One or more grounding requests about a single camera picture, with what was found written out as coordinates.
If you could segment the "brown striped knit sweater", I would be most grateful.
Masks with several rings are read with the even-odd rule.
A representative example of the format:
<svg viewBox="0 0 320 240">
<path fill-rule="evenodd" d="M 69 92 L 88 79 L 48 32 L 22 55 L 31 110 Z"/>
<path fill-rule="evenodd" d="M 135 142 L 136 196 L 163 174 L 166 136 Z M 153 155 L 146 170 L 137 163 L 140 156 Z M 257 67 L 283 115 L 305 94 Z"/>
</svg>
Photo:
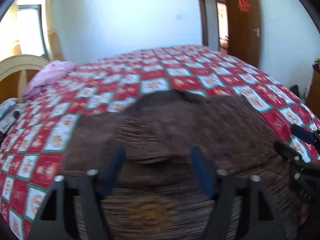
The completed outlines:
<svg viewBox="0 0 320 240">
<path fill-rule="evenodd" d="M 276 140 L 244 96 L 156 92 L 118 113 L 82 114 L 61 171 L 99 168 L 123 147 L 126 161 L 102 202 L 115 239 L 199 239 L 214 203 L 199 189 L 191 165 L 191 148 L 198 146 L 233 175 L 261 176 L 286 238 L 294 239 L 299 200 L 289 189 L 289 167 L 274 150 Z"/>
</svg>

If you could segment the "grey clothes on bedside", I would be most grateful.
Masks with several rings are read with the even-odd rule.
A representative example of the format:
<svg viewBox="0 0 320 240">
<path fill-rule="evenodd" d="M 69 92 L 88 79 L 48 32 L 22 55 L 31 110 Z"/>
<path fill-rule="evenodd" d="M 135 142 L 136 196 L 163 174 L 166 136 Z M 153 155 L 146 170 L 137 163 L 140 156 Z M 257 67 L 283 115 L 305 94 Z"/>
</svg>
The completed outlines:
<svg viewBox="0 0 320 240">
<path fill-rule="evenodd" d="M 1 103 L 0 131 L 7 133 L 25 109 L 24 103 L 19 103 L 18 98 L 9 98 Z"/>
</svg>

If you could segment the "brown wooden cabinet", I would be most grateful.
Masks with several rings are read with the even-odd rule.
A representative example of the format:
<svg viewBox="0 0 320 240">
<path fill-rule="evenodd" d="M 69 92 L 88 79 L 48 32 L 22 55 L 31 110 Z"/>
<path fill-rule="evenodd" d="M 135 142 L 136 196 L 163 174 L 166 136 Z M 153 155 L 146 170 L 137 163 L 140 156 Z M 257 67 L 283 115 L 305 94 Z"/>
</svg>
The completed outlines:
<svg viewBox="0 0 320 240">
<path fill-rule="evenodd" d="M 313 77 L 308 96 L 305 101 L 306 105 L 319 118 L 320 116 L 320 74 L 319 71 L 313 71 Z"/>
</svg>

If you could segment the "red white patterned bedspread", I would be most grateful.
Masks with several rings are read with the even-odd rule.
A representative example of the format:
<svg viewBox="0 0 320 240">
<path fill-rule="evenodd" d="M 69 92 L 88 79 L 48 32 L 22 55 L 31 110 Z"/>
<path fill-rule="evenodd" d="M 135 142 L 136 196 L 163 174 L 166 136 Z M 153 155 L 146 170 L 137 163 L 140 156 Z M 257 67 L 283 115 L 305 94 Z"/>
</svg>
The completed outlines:
<svg viewBox="0 0 320 240">
<path fill-rule="evenodd" d="M 305 161 L 319 158 L 313 146 L 290 134 L 291 124 L 318 129 L 318 114 L 271 76 L 205 46 L 138 50 L 48 68 L 68 73 L 25 105 L 1 144 L 1 217 L 18 239 L 29 234 L 79 115 L 118 112 L 153 92 L 243 95 Z"/>
</svg>

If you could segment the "brown wooden door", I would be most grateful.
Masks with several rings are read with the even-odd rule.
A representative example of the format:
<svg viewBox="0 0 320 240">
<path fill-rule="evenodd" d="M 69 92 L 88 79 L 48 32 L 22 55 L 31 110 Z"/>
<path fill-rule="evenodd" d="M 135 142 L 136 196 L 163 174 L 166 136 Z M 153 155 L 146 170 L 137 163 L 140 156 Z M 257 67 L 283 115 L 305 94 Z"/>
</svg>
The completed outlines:
<svg viewBox="0 0 320 240">
<path fill-rule="evenodd" d="M 238 0 L 225 0 L 228 16 L 228 53 L 254 67 L 259 67 L 261 36 L 261 15 L 259 0 L 248 0 L 251 4 L 249 12 L 241 12 Z"/>
</svg>

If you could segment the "red double happiness decoration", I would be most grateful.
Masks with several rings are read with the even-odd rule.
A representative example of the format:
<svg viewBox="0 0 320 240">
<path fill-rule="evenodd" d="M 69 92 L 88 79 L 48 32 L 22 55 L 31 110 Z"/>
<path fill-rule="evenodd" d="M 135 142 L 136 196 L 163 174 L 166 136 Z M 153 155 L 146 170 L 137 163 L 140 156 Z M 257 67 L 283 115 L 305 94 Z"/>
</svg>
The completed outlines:
<svg viewBox="0 0 320 240">
<path fill-rule="evenodd" d="M 249 12 L 251 8 L 251 4 L 248 0 L 238 0 L 238 8 L 241 12 Z"/>
</svg>

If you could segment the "pink pillow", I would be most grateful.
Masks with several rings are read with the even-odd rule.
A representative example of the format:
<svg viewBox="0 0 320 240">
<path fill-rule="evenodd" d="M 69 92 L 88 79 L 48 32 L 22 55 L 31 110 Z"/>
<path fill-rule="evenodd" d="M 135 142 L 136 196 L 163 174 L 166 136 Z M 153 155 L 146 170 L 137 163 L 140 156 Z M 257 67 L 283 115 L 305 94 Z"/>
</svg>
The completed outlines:
<svg viewBox="0 0 320 240">
<path fill-rule="evenodd" d="M 61 78 L 76 68 L 76 64 L 67 61 L 55 60 L 44 66 L 28 82 L 23 92 L 23 99 L 29 100 L 40 94 L 45 88 L 54 85 Z"/>
</svg>

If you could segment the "wooden headboard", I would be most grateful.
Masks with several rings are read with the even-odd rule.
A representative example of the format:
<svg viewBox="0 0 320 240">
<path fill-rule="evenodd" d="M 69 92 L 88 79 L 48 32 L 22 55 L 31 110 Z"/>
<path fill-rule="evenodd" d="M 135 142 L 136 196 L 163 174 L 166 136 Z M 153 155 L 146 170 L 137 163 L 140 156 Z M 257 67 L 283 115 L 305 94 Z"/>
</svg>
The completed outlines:
<svg viewBox="0 0 320 240">
<path fill-rule="evenodd" d="M 9 98 L 18 98 L 23 103 L 23 92 L 29 81 L 49 61 L 40 56 L 15 55 L 1 61 L 1 102 Z"/>
</svg>

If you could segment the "window with frame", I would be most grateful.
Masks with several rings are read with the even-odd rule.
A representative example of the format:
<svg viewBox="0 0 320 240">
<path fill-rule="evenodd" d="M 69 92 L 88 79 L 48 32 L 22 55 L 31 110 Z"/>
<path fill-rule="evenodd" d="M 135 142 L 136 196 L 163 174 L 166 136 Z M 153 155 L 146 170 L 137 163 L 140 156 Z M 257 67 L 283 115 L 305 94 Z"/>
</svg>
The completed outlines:
<svg viewBox="0 0 320 240">
<path fill-rule="evenodd" d="M 41 0 L 16 0 L 18 40 L 22 54 L 47 58 Z"/>
</svg>

